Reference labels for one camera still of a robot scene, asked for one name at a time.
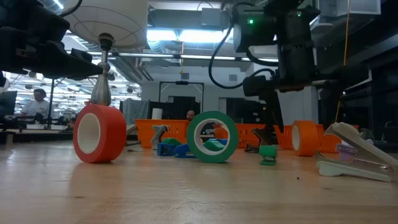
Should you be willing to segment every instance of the tape roll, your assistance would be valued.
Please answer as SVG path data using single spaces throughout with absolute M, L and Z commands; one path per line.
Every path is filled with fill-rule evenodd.
M 85 106 L 77 117 L 73 146 L 83 162 L 110 162 L 123 151 L 126 122 L 116 108 Z
M 320 147 L 317 127 L 313 121 L 294 121 L 293 149 L 297 156 L 313 156 Z
M 226 128 L 228 142 L 220 151 L 208 150 L 200 139 L 200 132 L 207 123 L 220 123 Z M 190 122 L 187 129 L 187 142 L 191 152 L 202 162 L 220 163 L 227 160 L 238 146 L 238 130 L 234 121 L 226 114 L 219 111 L 208 111 L 196 115 Z

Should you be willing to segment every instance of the wooden tabletop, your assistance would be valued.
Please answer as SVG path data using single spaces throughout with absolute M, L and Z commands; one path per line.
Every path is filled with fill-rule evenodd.
M 398 223 L 398 184 L 322 177 L 314 157 L 276 166 L 123 152 L 84 164 L 68 142 L 0 150 L 0 223 Z

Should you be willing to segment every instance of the man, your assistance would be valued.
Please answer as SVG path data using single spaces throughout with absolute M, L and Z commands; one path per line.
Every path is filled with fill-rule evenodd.
M 193 110 L 188 111 L 187 120 L 191 121 L 194 116 L 195 116 L 195 112 Z
M 44 118 L 49 115 L 50 103 L 44 100 L 46 93 L 42 89 L 35 89 L 33 91 L 35 100 L 29 101 L 22 109 L 22 116 L 35 116 L 36 113 L 40 113 Z

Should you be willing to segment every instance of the workbench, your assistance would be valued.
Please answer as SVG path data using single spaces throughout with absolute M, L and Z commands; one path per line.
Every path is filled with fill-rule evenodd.
M 398 184 L 322 177 L 314 157 L 292 151 L 260 161 L 242 149 L 224 164 L 146 149 L 84 164 L 71 141 L 13 144 L 0 150 L 0 222 L 398 222 Z

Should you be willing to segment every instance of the red tape roll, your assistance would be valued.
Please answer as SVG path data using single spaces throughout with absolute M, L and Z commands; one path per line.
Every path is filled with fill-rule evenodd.
M 320 147 L 318 130 L 313 121 L 294 121 L 293 148 L 297 156 L 313 156 Z
M 73 146 L 83 162 L 110 162 L 122 153 L 126 122 L 116 108 L 85 106 L 77 117 Z

